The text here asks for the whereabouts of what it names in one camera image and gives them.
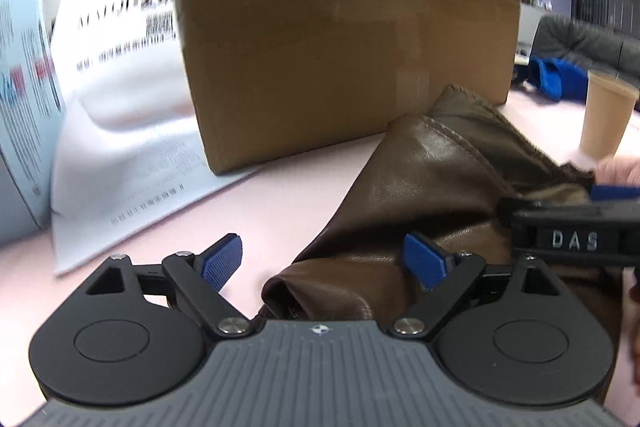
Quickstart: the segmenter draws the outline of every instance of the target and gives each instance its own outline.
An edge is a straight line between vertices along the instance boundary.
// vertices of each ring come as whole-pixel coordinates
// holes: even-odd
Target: table surface
[[[583,168],[594,166],[593,160],[577,150],[584,106],[549,103],[519,89],[510,92],[501,111],[556,162],[572,160]],[[52,273],[50,231],[0,250],[0,422],[17,424],[44,402],[29,366],[31,337],[108,254],[127,253],[135,264],[159,263],[174,251],[200,252],[225,233],[235,232],[242,237],[243,262],[222,294],[243,314],[253,316],[261,306],[263,283],[290,264],[322,230],[381,139],[368,137],[272,162],[64,277]],[[640,152],[637,113],[619,153],[640,155],[635,151]],[[628,422],[640,420],[627,339],[638,316],[627,299],[626,337],[607,402]]]

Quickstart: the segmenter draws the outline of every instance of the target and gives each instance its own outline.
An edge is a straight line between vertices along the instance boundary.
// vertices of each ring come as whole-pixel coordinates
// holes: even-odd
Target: blue cloth
[[[560,100],[587,100],[589,77],[575,64],[560,58],[529,58],[529,82],[547,98]]]

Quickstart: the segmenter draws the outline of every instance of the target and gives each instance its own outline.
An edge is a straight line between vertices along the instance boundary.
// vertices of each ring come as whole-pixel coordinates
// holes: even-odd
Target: brown leather jacket
[[[590,174],[555,165],[484,100],[450,86],[428,116],[391,124],[324,230],[267,281],[261,314],[388,323],[421,292],[402,267],[405,234],[418,230],[449,251],[507,264],[510,232],[495,219],[501,197],[581,202],[591,184]],[[554,270],[617,346],[620,272]]]

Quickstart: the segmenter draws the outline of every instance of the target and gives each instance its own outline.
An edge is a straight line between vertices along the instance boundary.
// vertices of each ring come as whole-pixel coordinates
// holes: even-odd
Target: gray sofa
[[[640,89],[640,41],[559,15],[545,15],[531,55],[562,58],[585,70],[616,74]]]

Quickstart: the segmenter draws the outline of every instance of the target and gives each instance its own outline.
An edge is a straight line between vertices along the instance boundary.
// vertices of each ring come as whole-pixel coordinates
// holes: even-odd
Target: black circular housing
[[[510,296],[461,313],[435,343],[445,368],[482,397],[551,407],[599,390],[607,333],[572,295]]]
[[[141,403],[177,387],[203,360],[197,325],[146,301],[136,281],[124,285],[113,270],[80,286],[33,337],[31,368],[47,398],[96,407]],[[106,284],[111,280],[118,283]]]

